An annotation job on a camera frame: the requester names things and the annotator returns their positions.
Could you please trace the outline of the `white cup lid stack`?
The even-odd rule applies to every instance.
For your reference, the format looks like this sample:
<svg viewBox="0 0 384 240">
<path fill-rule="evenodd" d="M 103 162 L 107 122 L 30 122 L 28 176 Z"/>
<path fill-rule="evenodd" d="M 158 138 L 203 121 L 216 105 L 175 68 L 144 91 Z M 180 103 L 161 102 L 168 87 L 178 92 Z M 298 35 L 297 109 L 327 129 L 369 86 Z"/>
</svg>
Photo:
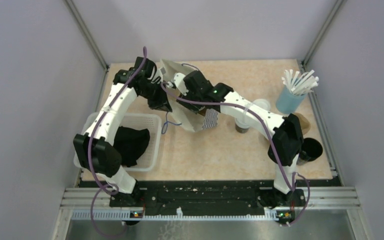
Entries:
<svg viewBox="0 0 384 240">
<path fill-rule="evenodd" d="M 259 98 L 253 101 L 253 104 L 266 110 L 266 111 L 271 111 L 271 104 L 267 99 L 264 98 Z"/>
</svg>

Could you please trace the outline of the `stack of dark cups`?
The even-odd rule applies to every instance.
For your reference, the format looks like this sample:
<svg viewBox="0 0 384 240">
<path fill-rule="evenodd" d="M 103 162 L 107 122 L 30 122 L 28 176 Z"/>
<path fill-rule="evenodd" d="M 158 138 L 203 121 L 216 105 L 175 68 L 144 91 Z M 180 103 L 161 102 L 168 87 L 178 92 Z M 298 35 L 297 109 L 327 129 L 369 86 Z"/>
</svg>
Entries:
<svg viewBox="0 0 384 240">
<path fill-rule="evenodd" d="M 302 166 L 306 163 L 313 162 L 323 154 L 323 151 L 323 146 L 318 140 L 307 137 L 301 146 L 301 152 L 299 153 L 296 164 Z"/>
</svg>

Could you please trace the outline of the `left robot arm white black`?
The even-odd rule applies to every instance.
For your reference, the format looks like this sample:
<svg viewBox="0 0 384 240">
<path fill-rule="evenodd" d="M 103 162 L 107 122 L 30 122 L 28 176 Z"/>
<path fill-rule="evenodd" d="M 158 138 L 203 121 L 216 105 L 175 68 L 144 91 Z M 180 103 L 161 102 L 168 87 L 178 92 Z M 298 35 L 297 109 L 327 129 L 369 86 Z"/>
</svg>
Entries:
<svg viewBox="0 0 384 240">
<path fill-rule="evenodd" d="M 147 99 L 152 110 L 172 112 L 167 94 L 160 86 L 161 73 L 154 61 L 137 57 L 133 67 L 114 77 L 107 100 L 84 133 L 73 139 L 74 165 L 104 178 L 129 207 L 140 202 L 137 181 L 122 166 L 122 156 L 113 147 L 116 133 L 129 106 L 137 97 Z"/>
</svg>

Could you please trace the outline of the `paper bag blue checkered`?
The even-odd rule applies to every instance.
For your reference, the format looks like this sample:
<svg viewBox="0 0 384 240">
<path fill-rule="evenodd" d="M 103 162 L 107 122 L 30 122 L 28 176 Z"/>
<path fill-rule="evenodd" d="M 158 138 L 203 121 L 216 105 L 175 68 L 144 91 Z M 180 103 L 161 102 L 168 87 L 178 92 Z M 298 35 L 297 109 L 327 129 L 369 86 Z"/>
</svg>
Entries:
<svg viewBox="0 0 384 240">
<path fill-rule="evenodd" d="M 172 82 L 176 74 L 187 75 L 199 69 L 189 63 L 178 63 L 168 59 L 160 59 L 158 74 L 166 82 Z M 168 103 L 172 109 L 170 115 L 175 123 L 188 132 L 200 132 L 205 129 L 212 129 L 218 126 L 218 113 L 213 109 L 201 108 L 199 112 L 194 112 L 185 107 L 184 102 L 168 95 Z"/>
</svg>

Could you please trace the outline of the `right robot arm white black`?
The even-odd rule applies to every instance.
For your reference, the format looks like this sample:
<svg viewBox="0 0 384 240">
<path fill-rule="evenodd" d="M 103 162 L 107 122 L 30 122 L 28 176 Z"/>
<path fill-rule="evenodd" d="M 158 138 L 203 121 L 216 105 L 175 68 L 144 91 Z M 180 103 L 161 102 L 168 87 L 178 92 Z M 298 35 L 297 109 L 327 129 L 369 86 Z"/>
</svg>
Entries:
<svg viewBox="0 0 384 240">
<path fill-rule="evenodd" d="M 187 109 L 195 113 L 204 108 L 214 109 L 256 129 L 269 141 L 267 154 L 276 164 L 273 200 L 279 206 L 287 206 L 294 198 L 296 165 L 304 143 L 299 118 L 263 109 L 229 85 L 222 82 L 213 85 L 198 70 L 175 73 L 171 82 L 180 92 L 178 103 Z"/>
</svg>

